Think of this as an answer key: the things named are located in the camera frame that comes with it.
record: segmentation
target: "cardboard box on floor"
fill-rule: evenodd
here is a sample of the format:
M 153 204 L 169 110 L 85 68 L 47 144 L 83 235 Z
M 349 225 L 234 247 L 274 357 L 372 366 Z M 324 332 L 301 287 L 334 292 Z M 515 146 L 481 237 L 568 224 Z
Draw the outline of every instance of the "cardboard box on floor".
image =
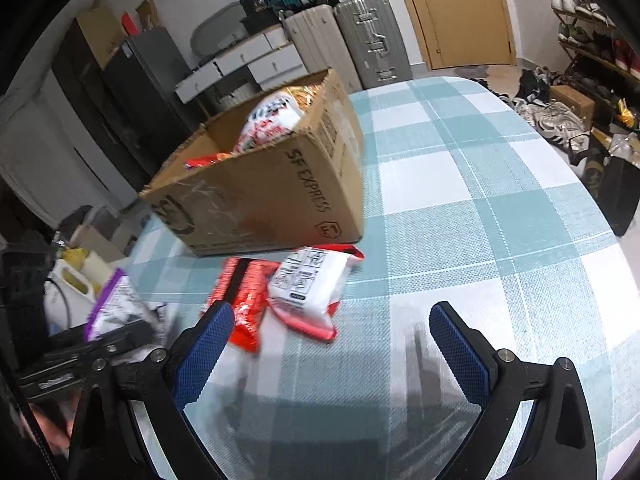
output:
M 590 131 L 593 126 L 593 112 L 596 103 L 590 97 L 578 92 L 575 88 L 566 85 L 552 86 L 549 89 L 549 97 L 566 104 L 579 118 L 584 120 L 585 131 Z
M 196 254 L 355 242 L 362 236 L 362 131 L 336 71 L 287 86 L 322 84 L 295 131 L 206 168 L 188 158 L 231 152 L 264 92 L 210 119 L 140 194 Z

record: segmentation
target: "shoe box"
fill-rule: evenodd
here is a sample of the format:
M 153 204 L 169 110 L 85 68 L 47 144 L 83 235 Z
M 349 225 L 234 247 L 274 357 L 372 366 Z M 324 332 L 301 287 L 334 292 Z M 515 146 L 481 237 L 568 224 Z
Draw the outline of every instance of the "shoe box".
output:
M 593 99 L 566 85 L 552 86 L 549 89 L 549 98 L 566 104 L 574 114 L 584 120 L 585 131 L 591 130 L 596 105 Z

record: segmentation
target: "table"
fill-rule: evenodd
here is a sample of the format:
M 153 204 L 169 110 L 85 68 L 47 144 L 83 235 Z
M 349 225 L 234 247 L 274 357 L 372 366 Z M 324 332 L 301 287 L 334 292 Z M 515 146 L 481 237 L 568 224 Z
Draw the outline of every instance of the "table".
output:
M 233 479 L 434 478 L 479 413 L 429 334 L 430 307 L 447 300 L 495 348 L 574 361 L 598 477 L 610 478 L 640 437 L 640 302 L 587 191 L 473 81 L 425 78 L 351 99 L 365 135 L 366 259 L 335 315 L 338 337 L 312 341 L 268 312 L 258 356 L 228 345 L 185 409 L 209 452 Z M 127 272 L 143 298 L 171 305 L 175 336 L 196 322 L 222 261 L 191 256 L 153 218 Z M 506 471 L 529 410 L 491 478 Z

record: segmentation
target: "snack bag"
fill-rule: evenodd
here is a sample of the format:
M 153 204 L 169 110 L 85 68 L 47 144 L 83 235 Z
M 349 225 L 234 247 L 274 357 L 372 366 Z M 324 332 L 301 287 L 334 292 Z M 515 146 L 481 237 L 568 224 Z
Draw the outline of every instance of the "snack bag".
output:
M 302 247 L 291 253 L 269 282 L 269 304 L 287 326 L 332 341 L 332 321 L 351 272 L 364 255 L 349 244 Z
M 267 307 L 267 284 L 279 265 L 268 260 L 227 258 L 202 310 L 204 313 L 216 300 L 229 303 L 236 317 L 229 342 L 248 352 L 257 352 L 260 348 L 258 328 Z
M 185 170 L 192 170 L 193 168 L 204 168 L 205 166 L 210 166 L 211 164 L 215 164 L 220 160 L 225 160 L 230 156 L 231 153 L 220 152 L 216 153 L 215 155 L 205 155 L 198 158 L 188 158 L 184 161 L 183 166 Z
M 289 135 L 319 89 L 320 85 L 290 86 L 267 95 L 249 114 L 233 153 L 248 152 Z

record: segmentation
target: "silver suitcase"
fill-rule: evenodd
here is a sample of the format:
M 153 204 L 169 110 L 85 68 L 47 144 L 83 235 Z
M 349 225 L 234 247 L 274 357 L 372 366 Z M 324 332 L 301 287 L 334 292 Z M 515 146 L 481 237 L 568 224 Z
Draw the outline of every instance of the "silver suitcase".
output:
M 389 0 L 348 0 L 334 12 L 364 88 L 412 78 Z
M 332 8 L 320 5 L 284 20 L 284 27 L 310 74 L 335 68 L 349 94 L 362 90 L 358 72 Z

